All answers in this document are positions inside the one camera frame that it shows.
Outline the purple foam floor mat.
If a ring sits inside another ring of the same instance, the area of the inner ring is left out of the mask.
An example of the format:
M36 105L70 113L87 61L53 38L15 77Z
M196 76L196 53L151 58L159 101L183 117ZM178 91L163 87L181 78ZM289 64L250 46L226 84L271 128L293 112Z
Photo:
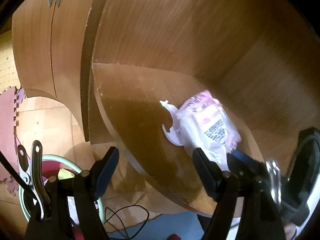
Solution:
M26 94L23 88L16 90L16 103L21 104L23 100L26 98Z

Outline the wooden cabinet with doors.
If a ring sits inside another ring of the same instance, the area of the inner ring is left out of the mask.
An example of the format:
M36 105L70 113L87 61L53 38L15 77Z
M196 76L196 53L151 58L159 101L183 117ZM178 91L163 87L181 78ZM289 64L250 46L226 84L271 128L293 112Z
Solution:
M12 18L17 74L27 97L42 96L64 104L84 134L88 91L81 64L92 33L94 0L25 0Z

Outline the metal spring clamp right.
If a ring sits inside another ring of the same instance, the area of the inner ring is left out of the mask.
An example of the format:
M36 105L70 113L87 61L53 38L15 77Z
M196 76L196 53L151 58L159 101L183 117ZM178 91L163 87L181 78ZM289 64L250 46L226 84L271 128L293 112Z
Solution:
M276 159L266 161L266 169L270 178L270 191L272 199L277 206L281 207L281 171Z

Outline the pink foam floor mat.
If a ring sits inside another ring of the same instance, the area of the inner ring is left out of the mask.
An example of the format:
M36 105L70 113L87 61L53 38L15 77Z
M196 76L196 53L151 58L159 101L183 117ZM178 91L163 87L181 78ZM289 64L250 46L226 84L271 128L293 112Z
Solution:
M1 152L13 169L18 172L17 146L17 107L16 87L8 87L1 92Z

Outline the metal spring clamp left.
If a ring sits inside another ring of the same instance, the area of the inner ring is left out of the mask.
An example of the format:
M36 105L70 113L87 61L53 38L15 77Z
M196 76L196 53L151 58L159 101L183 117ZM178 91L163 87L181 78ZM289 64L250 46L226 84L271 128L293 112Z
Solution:
M50 212L50 199L42 179L43 147L35 140L31 147L31 158L28 160L23 145L17 146L18 169L24 184L24 192L30 193L40 206L40 220L44 220Z

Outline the metal spring clamp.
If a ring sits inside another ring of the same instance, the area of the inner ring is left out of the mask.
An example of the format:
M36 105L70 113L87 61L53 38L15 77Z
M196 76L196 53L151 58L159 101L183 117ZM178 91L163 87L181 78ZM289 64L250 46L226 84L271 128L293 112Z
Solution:
M266 169L270 178L270 191L272 199L277 206L281 207L281 171L276 159L266 161Z
M43 147L35 140L31 147L31 158L28 160L23 145L17 146L18 169L24 184L24 192L30 193L40 206L40 220L44 220L50 212L50 199L42 179Z

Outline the yellow grid board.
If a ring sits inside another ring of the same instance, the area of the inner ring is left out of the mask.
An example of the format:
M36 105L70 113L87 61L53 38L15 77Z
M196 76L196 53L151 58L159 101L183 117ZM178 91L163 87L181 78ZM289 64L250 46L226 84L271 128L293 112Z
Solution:
M21 84L18 78L13 54L12 33L11 30L9 30L1 34L0 91L3 92L8 87L13 86L20 88Z

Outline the wooden corner shelf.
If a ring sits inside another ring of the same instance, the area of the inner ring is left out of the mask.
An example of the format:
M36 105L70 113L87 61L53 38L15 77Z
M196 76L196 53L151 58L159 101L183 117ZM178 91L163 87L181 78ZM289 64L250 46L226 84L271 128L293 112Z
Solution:
M299 131L319 126L319 42L287 0L106 0L92 79L103 124L142 178L210 215L191 158L170 143L160 105L208 90L240 150L288 167Z

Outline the pink plastic wrapper pack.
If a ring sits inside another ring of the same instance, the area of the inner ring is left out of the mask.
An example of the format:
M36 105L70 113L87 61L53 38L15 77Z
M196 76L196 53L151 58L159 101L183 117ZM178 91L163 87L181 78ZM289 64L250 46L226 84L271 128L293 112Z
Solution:
M189 98L176 118L185 150L200 148L209 161L228 171L227 154L236 150L241 137L220 101L204 90Z

